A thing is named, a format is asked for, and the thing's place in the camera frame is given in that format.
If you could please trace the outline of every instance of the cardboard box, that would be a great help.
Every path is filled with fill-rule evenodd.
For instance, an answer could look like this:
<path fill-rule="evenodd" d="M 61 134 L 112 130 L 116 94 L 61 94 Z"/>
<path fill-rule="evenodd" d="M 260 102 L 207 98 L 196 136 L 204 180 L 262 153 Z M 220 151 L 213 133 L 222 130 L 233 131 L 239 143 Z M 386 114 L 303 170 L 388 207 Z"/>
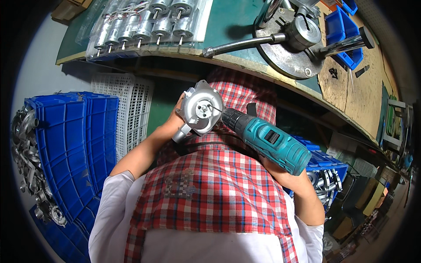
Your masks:
<path fill-rule="evenodd" d="M 378 184 L 379 181 L 370 178 L 367 185 L 365 186 L 364 192 L 362 193 L 358 201 L 355 203 L 356 208 L 363 210 L 366 207 L 370 196 L 373 194 Z"/>
<path fill-rule="evenodd" d="M 366 216 L 371 215 L 371 213 L 373 212 L 374 208 L 376 207 L 376 205 L 380 201 L 380 198 L 383 195 L 384 189 L 385 189 L 384 185 L 382 185 L 379 182 L 377 184 L 377 187 L 376 187 L 376 190 L 374 191 L 373 196 L 371 197 L 370 201 L 368 202 L 368 204 L 366 205 L 366 207 L 362 211 L 362 213 L 364 215 L 366 215 Z"/>
<path fill-rule="evenodd" d="M 352 220 L 349 217 L 345 217 L 332 236 L 336 239 L 341 239 L 349 234 L 353 229 Z"/>
<path fill-rule="evenodd" d="M 62 20 L 64 24 L 68 24 L 68 21 L 86 10 L 91 3 L 92 0 L 64 0 L 51 13 L 51 17 L 55 21 L 61 22 Z"/>
<path fill-rule="evenodd" d="M 387 190 L 387 188 L 384 188 L 383 194 L 381 195 L 380 200 L 377 202 L 377 205 L 375 207 L 376 209 L 381 207 L 381 205 L 383 204 L 384 198 L 386 197 L 388 192 L 389 191 Z"/>

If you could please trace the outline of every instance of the hand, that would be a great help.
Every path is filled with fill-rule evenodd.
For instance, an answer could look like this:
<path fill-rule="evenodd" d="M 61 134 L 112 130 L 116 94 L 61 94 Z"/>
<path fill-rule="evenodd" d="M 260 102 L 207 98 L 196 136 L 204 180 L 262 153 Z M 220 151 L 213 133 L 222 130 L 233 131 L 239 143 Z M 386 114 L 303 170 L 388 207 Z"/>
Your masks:
<path fill-rule="evenodd" d="M 170 137 L 173 137 L 177 130 L 184 124 L 184 120 L 176 113 L 176 109 L 181 107 L 181 102 L 183 99 L 184 92 L 180 95 L 180 98 L 177 101 L 177 104 L 174 106 L 174 109 L 168 117 L 168 120 L 161 126 L 163 130 L 166 130 L 170 133 Z"/>
<path fill-rule="evenodd" d="M 275 180 L 282 186 L 291 189 L 294 195 L 305 197 L 308 194 L 314 193 L 313 185 L 307 176 L 306 169 L 299 176 L 293 176 L 284 171 L 279 165 L 271 162 L 269 159 L 260 156 L 263 167 L 275 178 Z"/>

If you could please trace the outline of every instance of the blue storage bin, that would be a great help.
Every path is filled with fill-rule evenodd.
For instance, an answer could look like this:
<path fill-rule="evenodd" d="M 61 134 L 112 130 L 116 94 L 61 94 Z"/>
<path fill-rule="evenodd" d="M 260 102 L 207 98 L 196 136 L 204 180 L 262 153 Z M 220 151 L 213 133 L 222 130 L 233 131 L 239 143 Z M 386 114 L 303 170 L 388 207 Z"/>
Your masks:
<path fill-rule="evenodd" d="M 328 170 L 335 169 L 338 172 L 338 176 L 341 182 L 344 181 L 346 176 L 346 171 L 348 170 L 348 165 L 343 162 L 333 158 L 332 156 L 322 152 L 320 146 L 311 143 L 310 141 L 305 140 L 303 137 L 291 135 L 291 137 L 298 140 L 300 143 L 306 146 L 306 148 L 312 153 L 312 157 L 308 165 L 306 166 L 307 171 L 317 171 L 317 170 Z M 292 191 L 284 188 L 285 191 L 292 196 Z M 338 191 L 335 190 L 333 193 L 333 200 L 335 199 Z"/>
<path fill-rule="evenodd" d="M 39 119 L 35 133 L 45 178 L 72 223 L 95 195 L 85 149 L 85 102 L 56 94 L 27 98 L 25 103 Z"/>
<path fill-rule="evenodd" d="M 46 224 L 35 216 L 34 205 L 29 213 L 41 234 L 51 248 L 67 263 L 90 262 L 88 253 L 88 239 L 74 223 L 67 223 L 66 227 L 58 226 L 53 221 Z"/>
<path fill-rule="evenodd" d="M 327 24 L 326 41 L 328 45 L 360 34 L 357 25 L 349 16 L 339 6 L 336 6 L 336 8 L 335 12 L 325 17 Z M 332 56 L 332 58 L 342 67 L 347 66 L 354 70 L 363 59 L 362 48 L 352 50 L 352 57 L 342 52 Z"/>
<path fill-rule="evenodd" d="M 342 0 L 342 9 L 344 9 L 351 16 L 353 16 L 355 15 L 355 12 L 358 10 L 358 7 L 355 4 L 354 0 L 347 0 L 346 2 Z"/>
<path fill-rule="evenodd" d="M 80 212 L 80 214 L 75 219 L 74 223 L 82 231 L 86 239 L 89 239 L 91 234 L 93 224 L 95 223 L 95 217 L 98 213 L 99 208 L 99 197 L 94 197 L 89 204 Z"/>
<path fill-rule="evenodd" d="M 89 174 L 95 194 L 102 191 L 104 181 L 117 163 L 115 150 L 118 97 L 92 92 L 70 92 L 83 99 L 86 112 L 86 152 Z"/>

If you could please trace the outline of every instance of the cordless drill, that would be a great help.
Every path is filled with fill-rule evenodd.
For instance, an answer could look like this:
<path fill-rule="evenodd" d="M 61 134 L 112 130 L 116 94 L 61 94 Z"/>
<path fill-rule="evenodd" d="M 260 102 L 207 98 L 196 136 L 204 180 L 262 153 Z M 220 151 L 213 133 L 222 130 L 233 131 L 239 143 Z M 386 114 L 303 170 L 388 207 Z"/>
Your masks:
<path fill-rule="evenodd" d="M 298 176 L 307 166 L 311 153 L 299 141 L 265 120 L 227 108 L 222 122 L 256 152 Z"/>

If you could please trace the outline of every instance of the red plaid shirt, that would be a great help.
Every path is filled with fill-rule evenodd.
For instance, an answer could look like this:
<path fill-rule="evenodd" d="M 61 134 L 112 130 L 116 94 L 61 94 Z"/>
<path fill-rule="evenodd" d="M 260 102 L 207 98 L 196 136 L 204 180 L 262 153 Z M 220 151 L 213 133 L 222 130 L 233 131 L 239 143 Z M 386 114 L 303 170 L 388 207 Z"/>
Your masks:
<path fill-rule="evenodd" d="M 224 68 L 209 76 L 225 106 L 246 112 L 256 102 L 260 118 L 275 124 L 271 83 Z M 170 142 L 158 167 L 145 176 L 130 221 L 125 262 L 140 262 L 146 230 L 274 234 L 284 262 L 298 262 L 287 220 L 284 192 L 247 145 L 223 124 L 183 141 L 180 156 Z"/>

